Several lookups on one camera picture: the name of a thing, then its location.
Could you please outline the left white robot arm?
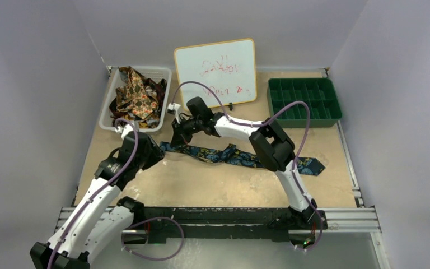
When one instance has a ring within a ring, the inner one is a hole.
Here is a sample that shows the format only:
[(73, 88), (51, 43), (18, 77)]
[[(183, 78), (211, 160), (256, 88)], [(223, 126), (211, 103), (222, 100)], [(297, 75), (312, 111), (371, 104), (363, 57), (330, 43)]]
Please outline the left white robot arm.
[(99, 163), (95, 177), (65, 223), (45, 243), (35, 243), (30, 257), (36, 268), (90, 268), (96, 256), (127, 226), (144, 224), (143, 204), (122, 198), (109, 216), (104, 212), (140, 170), (164, 157), (153, 138), (141, 132), (123, 136), (123, 143)]

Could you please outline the blue floral necktie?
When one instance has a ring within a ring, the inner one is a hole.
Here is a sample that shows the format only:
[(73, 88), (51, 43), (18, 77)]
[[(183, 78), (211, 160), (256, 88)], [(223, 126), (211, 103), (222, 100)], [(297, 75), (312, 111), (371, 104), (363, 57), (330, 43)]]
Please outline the blue floral necktie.
[[(265, 168), (255, 154), (239, 150), (234, 144), (229, 144), (224, 150), (189, 145), (172, 147), (169, 142), (160, 142), (159, 147), (165, 152), (185, 154), (205, 163), (225, 163), (248, 168)], [(299, 157), (297, 169), (300, 174), (318, 176), (326, 167), (316, 158)]]

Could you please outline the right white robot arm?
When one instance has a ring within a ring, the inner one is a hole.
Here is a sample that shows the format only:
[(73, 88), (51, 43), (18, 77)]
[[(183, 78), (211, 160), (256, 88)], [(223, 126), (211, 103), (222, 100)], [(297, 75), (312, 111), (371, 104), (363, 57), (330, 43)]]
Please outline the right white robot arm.
[(167, 106), (167, 112), (175, 117), (171, 146), (188, 144), (193, 134), (198, 132), (248, 141), (264, 168), (272, 171), (280, 181), (288, 199), (293, 223), (305, 228), (313, 221), (322, 219), (314, 199), (304, 189), (297, 168), (295, 144), (275, 118), (249, 121), (231, 117), (226, 112), (215, 113), (200, 97), (189, 100), (187, 107), (191, 115), (188, 119), (182, 119), (180, 104), (170, 103)]

